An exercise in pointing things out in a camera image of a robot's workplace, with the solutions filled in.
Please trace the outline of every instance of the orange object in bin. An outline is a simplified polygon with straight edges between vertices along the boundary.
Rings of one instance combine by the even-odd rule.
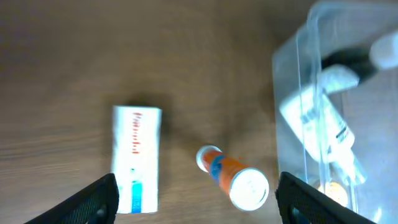
[[[269,184],[265,175],[225,156],[216,146],[203,146],[197,153],[197,164],[212,176],[238,209],[253,211],[266,201]]]

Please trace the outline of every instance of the rectangular white package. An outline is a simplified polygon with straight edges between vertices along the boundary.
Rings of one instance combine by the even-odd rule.
[[[119,189],[118,213],[157,211],[162,110],[114,106],[113,164]]]

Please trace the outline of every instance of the wooden table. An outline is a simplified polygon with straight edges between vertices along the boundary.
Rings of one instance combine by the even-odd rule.
[[[311,2],[2,1],[0,219],[22,223],[109,172],[113,105],[163,109],[159,211],[116,223],[278,223],[271,55]],[[256,212],[195,163],[206,143],[264,171]]]

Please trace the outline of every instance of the plastic bin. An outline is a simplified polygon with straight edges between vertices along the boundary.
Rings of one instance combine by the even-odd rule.
[[[348,194],[347,207],[377,223],[398,220],[398,70],[380,72],[357,88],[328,96],[354,133],[351,150],[368,176],[363,184],[342,184],[328,161],[324,93],[317,74],[326,55],[371,45],[394,30],[398,30],[396,4],[319,2],[311,8],[307,23],[273,57],[279,171],[319,185],[322,192],[332,181],[339,182]],[[319,114],[315,135],[303,131],[301,138],[316,143],[319,161],[308,154],[280,112],[284,100],[308,84],[314,86],[312,100]],[[298,113],[306,113],[302,102]]]

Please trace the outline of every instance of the blue label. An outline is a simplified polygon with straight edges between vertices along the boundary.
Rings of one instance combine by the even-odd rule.
[[[224,155],[217,156],[210,165],[210,175],[217,183],[220,182],[220,173],[223,168],[221,161],[224,158]]]
[[[132,190],[131,213],[141,213],[142,183],[136,180],[133,181],[131,190]]]

